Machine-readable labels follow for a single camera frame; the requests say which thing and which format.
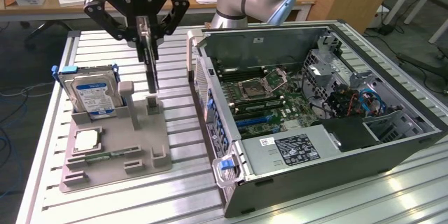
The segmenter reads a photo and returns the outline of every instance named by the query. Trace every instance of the white cable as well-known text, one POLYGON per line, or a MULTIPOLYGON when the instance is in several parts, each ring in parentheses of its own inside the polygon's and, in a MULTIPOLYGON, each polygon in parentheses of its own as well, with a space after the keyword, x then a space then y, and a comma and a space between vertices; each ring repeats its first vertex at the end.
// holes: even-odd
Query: white cable
MULTIPOLYGON (((2 94, 0 92, 0 95, 4 96, 4 97, 14 97, 17 95, 22 95, 25 97, 26 96, 25 91, 29 91, 36 87, 41 87, 41 86, 50 85, 50 84, 54 84, 54 82, 44 82, 44 83, 36 84, 33 86, 25 87, 18 93, 14 93, 14 94, 2 94)), ((42 97, 42 96, 49 95, 49 94, 52 94, 52 92, 48 92, 48 93, 44 93, 44 94, 28 95, 28 97, 42 97)))

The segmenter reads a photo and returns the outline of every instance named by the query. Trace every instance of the blue cable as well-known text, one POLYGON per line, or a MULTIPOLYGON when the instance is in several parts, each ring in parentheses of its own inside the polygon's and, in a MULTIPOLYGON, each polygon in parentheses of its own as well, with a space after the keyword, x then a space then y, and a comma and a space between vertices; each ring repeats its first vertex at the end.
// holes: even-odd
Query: blue cable
MULTIPOLYGON (((9 100, 5 100, 2 97, 0 97, 0 101, 5 102, 8 104, 14 104, 14 105, 20 105, 21 104, 21 103, 16 103, 16 102, 12 102, 9 100)), ((0 137, 0 141, 4 142, 5 146, 8 146, 8 145, 10 146, 12 155, 14 156, 14 159, 16 159, 16 162, 17 162, 17 167, 18 167, 18 178, 17 178, 14 184, 9 187, 9 189, 0 195, 0 200, 18 186, 18 184, 20 184, 20 182, 22 180, 22 166, 21 166, 21 162, 20 162, 20 158, 18 158, 17 149, 16 149, 14 145, 12 144, 10 139, 9 139, 9 137, 8 137, 8 135, 6 135, 5 131, 4 131, 4 128, 10 127, 14 123, 17 123, 18 121, 21 121, 24 119, 24 116, 25 116, 25 114, 28 112, 26 104, 22 105, 22 108, 24 109, 22 109, 21 115, 14 120, 12 120, 6 125, 0 126, 0 131, 4 134, 4 137, 0 137)))
POLYGON ((368 112, 370 112, 369 107, 368 107, 368 106, 365 105, 365 103, 364 103, 364 96, 362 96, 364 93, 372 93, 372 94, 373 94, 373 96, 376 97, 377 101, 380 102, 380 106, 381 106, 381 108, 382 108, 382 112, 385 112, 386 105, 385 105, 385 103, 382 102, 380 95, 378 95, 372 89, 361 89, 361 90, 358 91, 358 101, 361 102, 361 106, 362 106, 362 108, 364 108, 368 112))
POLYGON ((16 183, 9 187, 9 189, 0 195, 0 200, 2 199, 2 197, 17 187, 18 183, 21 182, 21 179, 22 179, 22 167, 21 167, 21 162, 20 162, 20 159, 18 159, 18 154, 17 154, 17 150, 16 150, 16 147, 14 145, 12 144, 9 138, 8 138, 8 135, 5 135, 5 137, 0 137, 0 140, 4 141, 5 143, 9 144, 10 146, 10 150, 12 150, 12 154, 16 158, 16 162, 17 162, 17 166, 18 166, 18 178, 17 178, 17 181, 16 183))
MULTIPOLYGON (((8 104, 13 104, 13 105, 20 105, 21 103, 17 103, 17 102, 12 102, 9 100, 5 100, 4 98, 0 97, 0 101, 8 103, 8 104)), ((26 104, 22 105, 22 113, 21 115, 14 119, 12 120, 6 125, 2 126, 2 128, 8 128, 10 127, 14 123, 17 123, 18 121, 21 121, 25 117, 25 114, 28 112, 28 106, 26 104)))

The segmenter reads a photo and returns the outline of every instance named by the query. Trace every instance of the hard drive label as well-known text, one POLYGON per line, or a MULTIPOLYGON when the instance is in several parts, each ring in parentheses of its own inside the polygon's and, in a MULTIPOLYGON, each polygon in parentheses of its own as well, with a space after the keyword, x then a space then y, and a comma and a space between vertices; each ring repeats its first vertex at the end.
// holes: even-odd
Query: hard drive label
POLYGON ((93 115, 108 114, 113 111, 112 98, 105 94, 108 86, 105 83, 93 83, 76 86, 77 93, 86 112, 93 115))
POLYGON ((277 139, 274 140, 274 144, 285 164, 289 166, 320 158, 306 134, 277 139))

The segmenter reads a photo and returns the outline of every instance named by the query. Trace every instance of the blue latch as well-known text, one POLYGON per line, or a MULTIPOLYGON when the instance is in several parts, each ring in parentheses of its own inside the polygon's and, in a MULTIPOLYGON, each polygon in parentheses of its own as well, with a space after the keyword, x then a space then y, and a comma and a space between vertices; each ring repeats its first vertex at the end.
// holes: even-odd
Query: blue latch
POLYGON ((76 73, 76 72, 77 72, 77 66, 62 67, 61 74, 76 73))
POLYGON ((228 169, 232 169, 234 167, 234 164, 233 164, 233 160, 230 159, 226 159, 226 160, 222 160, 221 162, 218 162, 218 169, 220 170, 228 170, 228 169))
POLYGON ((50 76, 53 77, 54 81, 60 83, 60 85, 62 86, 60 80, 58 80, 58 76, 57 76, 57 71, 58 71, 58 67, 56 65, 53 65, 50 67, 50 76))
POLYGON ((206 107, 208 107, 208 109, 210 109, 213 107, 213 99, 209 99, 209 101, 206 103, 206 107))
POLYGON ((118 65, 116 63, 113 63, 113 65, 112 65, 112 70, 113 70, 114 73, 118 72, 118 65))

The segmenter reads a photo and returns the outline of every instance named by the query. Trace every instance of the power supply label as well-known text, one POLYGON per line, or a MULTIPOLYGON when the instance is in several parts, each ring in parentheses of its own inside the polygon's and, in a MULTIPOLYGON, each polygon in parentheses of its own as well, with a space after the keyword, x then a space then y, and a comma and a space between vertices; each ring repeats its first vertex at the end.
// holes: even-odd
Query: power supply label
POLYGON ((320 158, 306 134, 277 139, 274 140, 274 144, 285 164, 289 166, 320 158))

